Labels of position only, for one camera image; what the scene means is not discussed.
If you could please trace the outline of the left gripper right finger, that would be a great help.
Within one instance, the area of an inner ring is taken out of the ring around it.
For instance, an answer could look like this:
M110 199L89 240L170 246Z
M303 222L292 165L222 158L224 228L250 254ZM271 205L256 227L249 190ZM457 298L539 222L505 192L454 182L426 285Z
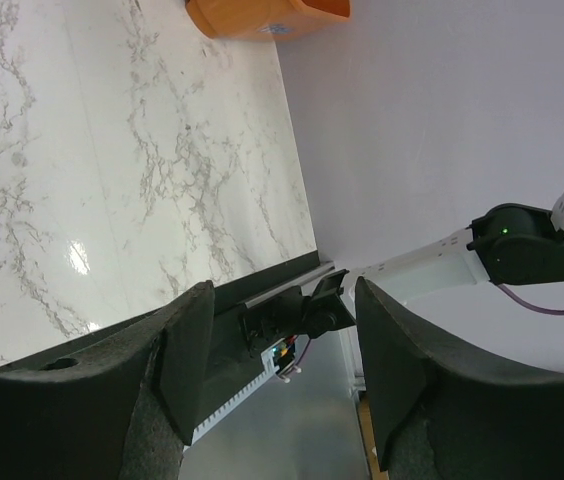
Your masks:
M564 373L479 348L367 279L358 339L379 467L392 479L564 479Z

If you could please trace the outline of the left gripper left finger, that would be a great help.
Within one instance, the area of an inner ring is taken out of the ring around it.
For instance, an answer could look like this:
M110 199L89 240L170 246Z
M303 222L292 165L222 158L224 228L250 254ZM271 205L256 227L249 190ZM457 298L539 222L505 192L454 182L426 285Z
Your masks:
M197 425L215 292L35 369L0 372L0 479L175 479Z

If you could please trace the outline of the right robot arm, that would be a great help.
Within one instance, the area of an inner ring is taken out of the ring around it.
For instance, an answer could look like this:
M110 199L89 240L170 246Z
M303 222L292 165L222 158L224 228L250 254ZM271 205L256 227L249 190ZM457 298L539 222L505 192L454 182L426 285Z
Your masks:
M507 203L465 228L397 257L343 273L339 299L355 314L365 277L401 304L435 291L485 282L515 302L511 287L564 282L564 192L550 210Z

